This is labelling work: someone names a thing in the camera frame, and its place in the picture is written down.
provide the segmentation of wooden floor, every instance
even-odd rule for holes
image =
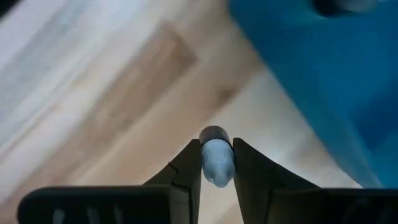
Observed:
[[[357,187],[226,0],[25,0],[0,23],[0,222],[46,185],[141,184],[210,124],[322,187]],[[241,223],[203,179],[200,223]]]

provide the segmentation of black clamp jaw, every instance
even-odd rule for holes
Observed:
[[[193,139],[141,186],[48,187],[21,201],[20,224],[197,224],[202,146],[226,133]],[[276,164],[240,138],[233,139],[234,184],[245,224],[398,223],[398,191],[320,189]]]

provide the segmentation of blue fabric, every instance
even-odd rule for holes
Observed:
[[[398,187],[398,2],[333,19],[304,0],[230,9],[338,165],[364,187]]]

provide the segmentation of blue cloth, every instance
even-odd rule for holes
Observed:
[[[337,164],[363,187],[398,187],[398,2],[332,19],[304,0],[230,9]]]

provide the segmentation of white plastic cap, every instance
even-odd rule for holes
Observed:
[[[225,187],[234,177],[234,153],[224,140],[212,139],[202,147],[203,173],[217,187]]]

